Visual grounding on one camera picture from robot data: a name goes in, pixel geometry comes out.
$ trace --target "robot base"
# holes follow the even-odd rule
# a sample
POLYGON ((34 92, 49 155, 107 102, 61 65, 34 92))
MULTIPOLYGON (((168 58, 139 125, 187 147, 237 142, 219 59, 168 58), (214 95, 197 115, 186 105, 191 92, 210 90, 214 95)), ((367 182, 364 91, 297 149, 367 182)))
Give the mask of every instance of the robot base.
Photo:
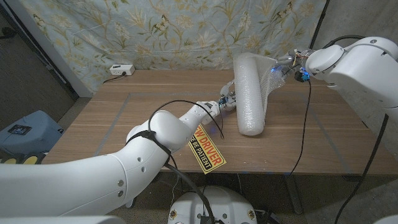
MULTIPOLYGON (((219 220, 219 223, 257 224, 252 205, 235 191, 220 186, 207 186, 203 194, 209 200, 216 222, 219 220)), ((207 216, 208 212, 200 197, 189 192, 172 205, 168 224, 201 223, 201 219, 207 216)))

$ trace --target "floral backdrop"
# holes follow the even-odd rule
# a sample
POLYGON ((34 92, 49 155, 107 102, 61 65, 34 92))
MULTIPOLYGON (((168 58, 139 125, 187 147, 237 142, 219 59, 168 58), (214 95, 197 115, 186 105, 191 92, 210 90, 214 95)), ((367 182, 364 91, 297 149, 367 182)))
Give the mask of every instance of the floral backdrop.
POLYGON ((232 69, 233 57, 308 46, 326 0, 20 0, 95 93, 112 64, 232 69))

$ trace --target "white plug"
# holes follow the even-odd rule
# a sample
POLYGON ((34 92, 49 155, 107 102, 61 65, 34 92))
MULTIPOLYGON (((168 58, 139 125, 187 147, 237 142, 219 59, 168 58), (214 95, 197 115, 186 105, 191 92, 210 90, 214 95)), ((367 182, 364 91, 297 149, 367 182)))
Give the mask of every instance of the white plug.
POLYGON ((112 75, 122 75, 126 72, 126 75, 132 75, 136 70, 133 65, 112 65, 109 69, 112 75))

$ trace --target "bubble wrap roll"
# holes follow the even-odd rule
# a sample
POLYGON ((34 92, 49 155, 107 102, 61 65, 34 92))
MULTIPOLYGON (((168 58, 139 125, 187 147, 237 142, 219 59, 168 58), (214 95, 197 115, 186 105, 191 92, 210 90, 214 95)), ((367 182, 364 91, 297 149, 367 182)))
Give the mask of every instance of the bubble wrap roll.
POLYGON ((236 114, 241 134, 262 133, 265 114, 262 107, 260 79, 253 54, 241 54, 234 60, 236 114))
POLYGON ((268 95, 285 83, 280 67, 272 69, 275 63, 273 58, 252 53, 234 59, 236 114, 241 134, 254 136, 264 129, 268 95))

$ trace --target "yellow sticker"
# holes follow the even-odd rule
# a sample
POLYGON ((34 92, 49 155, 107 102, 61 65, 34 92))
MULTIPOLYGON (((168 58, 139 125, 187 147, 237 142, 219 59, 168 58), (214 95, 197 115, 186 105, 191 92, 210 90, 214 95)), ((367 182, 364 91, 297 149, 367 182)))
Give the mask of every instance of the yellow sticker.
POLYGON ((226 164, 223 155, 221 155, 201 124, 199 124, 197 131, 188 144, 205 174, 226 164))

